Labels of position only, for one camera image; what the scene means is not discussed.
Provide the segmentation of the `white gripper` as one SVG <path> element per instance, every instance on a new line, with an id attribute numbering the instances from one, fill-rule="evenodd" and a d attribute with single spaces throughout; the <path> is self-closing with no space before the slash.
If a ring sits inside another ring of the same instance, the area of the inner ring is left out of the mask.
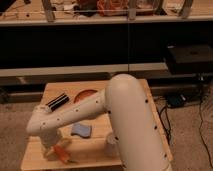
<path id="1" fill-rule="evenodd" d="M 43 148 L 43 156 L 46 159 L 52 159 L 55 156 L 54 150 L 51 146 L 57 144 L 60 147 L 67 147 L 72 143 L 72 140 L 69 138 L 62 138 L 60 130 L 51 130 L 40 135 L 41 143 L 45 146 Z"/>

